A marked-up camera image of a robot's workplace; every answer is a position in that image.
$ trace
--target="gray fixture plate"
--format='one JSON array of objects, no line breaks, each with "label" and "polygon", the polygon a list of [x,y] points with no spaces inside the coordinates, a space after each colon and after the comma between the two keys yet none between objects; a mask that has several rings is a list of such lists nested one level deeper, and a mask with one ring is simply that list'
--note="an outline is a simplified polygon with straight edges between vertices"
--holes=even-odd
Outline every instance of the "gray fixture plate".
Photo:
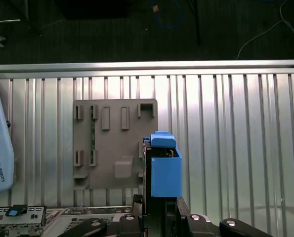
[{"label": "gray fixture plate", "polygon": [[142,139],[158,130],[155,99],[76,100],[73,121],[75,189],[142,184]]}]

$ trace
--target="white cable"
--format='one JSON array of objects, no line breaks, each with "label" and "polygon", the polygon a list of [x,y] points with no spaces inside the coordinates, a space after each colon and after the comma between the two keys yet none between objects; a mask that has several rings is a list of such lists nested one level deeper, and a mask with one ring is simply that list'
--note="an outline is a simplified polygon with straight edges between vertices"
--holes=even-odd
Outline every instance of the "white cable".
[{"label": "white cable", "polygon": [[262,33],[260,33],[260,34],[258,34],[257,36],[255,36],[255,37],[253,37],[251,40],[249,40],[248,42],[246,42],[241,48],[240,48],[240,50],[239,50],[239,52],[238,52],[238,55],[237,55],[237,58],[235,59],[235,60],[237,60],[239,57],[240,57],[240,53],[241,53],[241,51],[249,44],[249,43],[251,43],[252,41],[254,41],[256,38],[259,38],[260,36],[262,36],[262,35],[264,35],[264,34],[266,34],[266,33],[268,33],[269,31],[271,31],[274,27],[276,27],[278,24],[280,24],[280,23],[282,23],[282,22],[284,22],[291,30],[292,30],[292,32],[293,32],[293,34],[294,34],[294,28],[291,26],[291,24],[287,21],[287,20],[285,20],[284,19],[284,17],[283,17],[283,14],[282,14],[282,8],[283,8],[283,6],[285,5],[285,3],[287,2],[288,0],[285,0],[282,4],[281,4],[281,6],[280,6],[280,16],[281,16],[281,19],[282,20],[280,20],[280,21],[278,21],[277,23],[275,23],[273,26],[271,26],[269,29],[267,29],[266,31],[264,31],[264,32],[262,32]]},{"label": "white cable", "polygon": [[47,24],[47,25],[41,27],[40,29],[43,30],[44,28],[46,28],[46,27],[48,27],[48,26],[51,26],[51,25],[54,25],[54,24],[57,24],[57,23],[59,23],[59,22],[61,22],[61,21],[63,21],[63,20],[64,20],[64,19],[61,19],[61,20],[58,20],[58,21],[55,21],[55,22],[51,22],[50,24]]}]

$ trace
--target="metal wall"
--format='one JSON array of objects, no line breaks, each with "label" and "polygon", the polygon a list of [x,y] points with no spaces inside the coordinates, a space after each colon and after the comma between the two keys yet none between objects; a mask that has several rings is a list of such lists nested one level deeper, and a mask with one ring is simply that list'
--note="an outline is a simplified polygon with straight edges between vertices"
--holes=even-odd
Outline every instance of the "metal wall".
[{"label": "metal wall", "polygon": [[17,182],[0,194],[0,206],[130,204],[138,189],[73,191],[72,104],[156,98],[159,129],[175,135],[183,154],[183,196],[192,212],[216,224],[234,217],[274,236],[294,237],[293,63],[108,72],[0,69],[17,158]]}]

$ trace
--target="dark floor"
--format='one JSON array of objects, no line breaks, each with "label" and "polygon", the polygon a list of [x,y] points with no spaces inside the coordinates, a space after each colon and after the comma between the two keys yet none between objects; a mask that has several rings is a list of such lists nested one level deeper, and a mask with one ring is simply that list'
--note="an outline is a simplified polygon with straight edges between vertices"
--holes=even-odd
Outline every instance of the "dark floor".
[{"label": "dark floor", "polygon": [[[23,23],[0,25],[6,37],[0,48],[0,64],[234,60],[240,47],[280,20],[276,3],[257,0],[197,0],[201,45],[197,46],[195,20],[186,0],[177,0],[184,20],[173,30],[161,28],[150,11],[149,0],[136,0],[126,19],[62,20],[53,0],[32,0],[32,19],[42,36],[32,37]],[[15,1],[23,9],[22,0]],[[154,0],[161,19],[173,24],[179,19],[171,0]],[[283,8],[294,27],[294,0]],[[0,19],[14,15],[0,2]],[[294,34],[284,24],[249,44],[240,59],[294,59]]]}]

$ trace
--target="screw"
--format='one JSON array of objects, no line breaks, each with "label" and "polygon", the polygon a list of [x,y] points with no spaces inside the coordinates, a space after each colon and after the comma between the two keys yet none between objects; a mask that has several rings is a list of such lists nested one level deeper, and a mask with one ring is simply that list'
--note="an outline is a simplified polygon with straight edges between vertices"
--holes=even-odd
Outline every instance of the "screw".
[{"label": "screw", "polygon": [[226,221],[226,224],[228,226],[235,226],[236,225],[236,222],[234,222],[234,221]]},{"label": "screw", "polygon": [[200,217],[198,215],[192,215],[191,217],[195,221],[198,221],[200,219]]},{"label": "screw", "polygon": [[128,216],[128,217],[126,217],[126,220],[129,220],[129,221],[131,221],[131,220],[133,220],[133,219],[135,219],[133,216]]},{"label": "screw", "polygon": [[94,221],[93,223],[92,223],[92,225],[93,226],[99,226],[101,223],[99,223],[98,221]]}]

